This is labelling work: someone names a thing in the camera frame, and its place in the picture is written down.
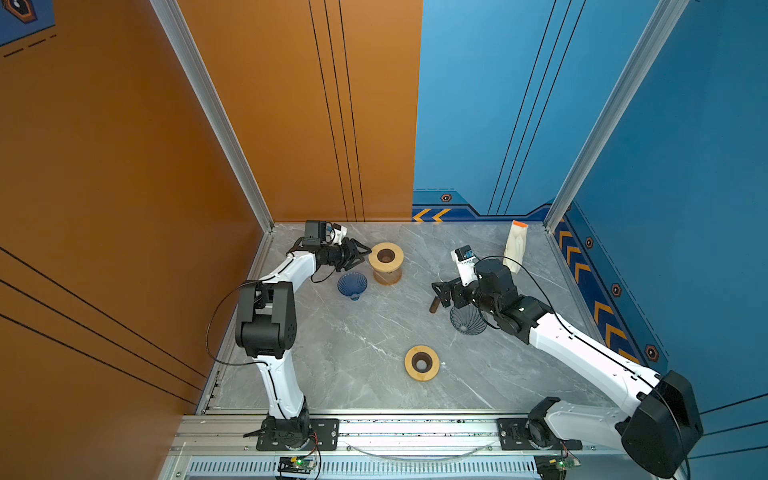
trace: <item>black mounting plate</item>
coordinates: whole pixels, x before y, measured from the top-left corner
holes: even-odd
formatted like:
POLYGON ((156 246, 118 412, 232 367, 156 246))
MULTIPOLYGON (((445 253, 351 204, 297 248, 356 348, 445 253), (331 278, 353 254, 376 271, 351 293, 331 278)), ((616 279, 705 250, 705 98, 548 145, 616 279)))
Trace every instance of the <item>black mounting plate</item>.
MULTIPOLYGON (((320 450, 323 452, 336 450, 336 444, 339 440, 339 419, 313 419, 310 417, 310 432, 317 434, 317 446, 320 450)), ((289 449, 284 443, 278 442, 272 432, 259 435, 259 442, 256 444, 256 450, 260 452, 295 451, 309 453, 313 448, 315 448, 315 443, 310 440, 301 449, 289 449)))
MULTIPOLYGON (((502 450, 535 450, 537 452, 546 452, 547 449, 538 449, 531 443, 531 436, 528 434, 528 419, 496 419, 498 427, 498 440, 502 444, 502 450)), ((582 450, 584 446, 579 440, 565 440, 563 442, 568 450, 582 450)))

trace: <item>orange chevron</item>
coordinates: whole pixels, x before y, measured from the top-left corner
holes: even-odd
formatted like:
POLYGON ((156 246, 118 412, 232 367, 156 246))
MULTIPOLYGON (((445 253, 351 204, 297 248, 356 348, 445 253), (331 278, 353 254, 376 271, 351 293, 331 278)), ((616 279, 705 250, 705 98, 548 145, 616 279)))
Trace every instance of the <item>orange chevron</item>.
POLYGON ((611 348, 611 334, 615 333, 616 335, 619 335, 623 339, 627 339, 627 336, 624 335, 624 332, 616 328, 615 326, 611 325, 610 323, 605 324, 605 346, 609 349, 611 348))
POLYGON ((576 283, 578 283, 578 273, 581 270, 586 270, 588 272, 592 271, 589 265, 584 265, 583 263, 576 262, 576 272, 574 273, 574 276, 576 277, 576 283))
POLYGON ((565 261, 568 263, 568 266, 571 266, 571 253, 581 253, 581 250, 578 247, 568 247, 565 250, 568 252, 565 261))
POLYGON ((560 232, 560 250, 563 250, 563 237, 573 237, 574 234, 566 232, 565 230, 560 232))
POLYGON ((600 310, 603 310, 604 312, 608 312, 611 315, 614 315, 614 311, 606 304, 595 302, 594 303, 594 322, 598 325, 600 325, 600 320, 598 320, 598 315, 600 314, 600 310))
POLYGON ((619 355, 623 356, 625 359, 632 360, 635 363, 640 363, 640 360, 634 358, 632 355, 630 355, 629 353, 626 353, 622 349, 619 349, 619 355))
POLYGON ((422 210, 422 211, 418 212, 418 213, 416 214, 416 216, 415 216, 415 217, 413 217, 413 220, 416 220, 417 222, 423 222, 424 220, 422 220, 422 215, 423 215, 423 214, 426 214, 426 213, 427 213, 427 212, 429 212, 430 210, 431 210, 431 208, 425 208, 424 210, 422 210))
POLYGON ((445 215, 445 214, 446 214, 446 213, 448 213, 449 211, 451 211, 451 209, 450 209, 450 208, 446 208, 445 210, 443 210, 443 211, 442 211, 442 212, 440 212, 439 214, 437 214, 437 215, 435 215, 434 217, 432 217, 432 219, 433 219, 435 222, 442 222, 442 218, 440 218, 440 217, 442 217, 443 215, 445 215))

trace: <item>brown hole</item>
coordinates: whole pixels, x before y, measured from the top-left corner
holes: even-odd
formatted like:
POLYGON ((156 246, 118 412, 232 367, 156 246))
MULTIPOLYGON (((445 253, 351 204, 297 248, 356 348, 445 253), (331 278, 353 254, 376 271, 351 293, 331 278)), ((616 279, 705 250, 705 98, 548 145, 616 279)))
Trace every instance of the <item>brown hole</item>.
POLYGON ((395 252, 391 251, 389 248, 385 248, 383 250, 379 250, 379 252, 376 254, 376 257, 381 263, 389 263, 395 259, 395 252))
POLYGON ((418 352, 411 358, 411 366, 416 372, 427 373, 432 368, 432 357, 428 353, 418 352), (420 369, 419 362, 424 362, 426 366, 420 369))

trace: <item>orange wall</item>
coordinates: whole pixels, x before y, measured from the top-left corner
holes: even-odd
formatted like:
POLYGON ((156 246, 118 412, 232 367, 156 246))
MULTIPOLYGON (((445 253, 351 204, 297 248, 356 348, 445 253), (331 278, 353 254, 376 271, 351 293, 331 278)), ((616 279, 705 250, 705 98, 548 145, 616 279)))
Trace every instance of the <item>orange wall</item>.
POLYGON ((410 219, 421 1, 179 3, 275 221, 410 219))
POLYGON ((0 49, 0 478, 154 478, 261 232, 149 2, 54 10, 0 49))

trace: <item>robotic arm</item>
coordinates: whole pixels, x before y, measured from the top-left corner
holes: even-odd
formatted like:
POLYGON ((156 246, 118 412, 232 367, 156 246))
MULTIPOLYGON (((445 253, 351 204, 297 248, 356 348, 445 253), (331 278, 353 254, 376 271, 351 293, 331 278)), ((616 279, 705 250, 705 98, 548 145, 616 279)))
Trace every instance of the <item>robotic arm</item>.
POLYGON ((443 306, 478 308, 504 332, 570 366, 592 382, 615 409, 576 406, 556 397, 528 415, 531 441, 540 448, 578 439, 624 450, 650 473, 670 478, 703 434, 690 383, 631 362, 594 341, 549 305, 518 294, 498 258, 479 260, 469 245, 451 252, 459 278, 432 284, 443 306))
POLYGON ((299 448, 310 437, 310 415, 291 354, 296 341, 293 294, 322 265, 340 272, 365 260, 371 249, 346 238, 346 233, 346 227, 337 223, 308 220, 304 236, 286 259, 259 281, 240 289, 235 342, 258 363, 270 399, 269 415, 253 434, 265 435, 282 450, 299 448))

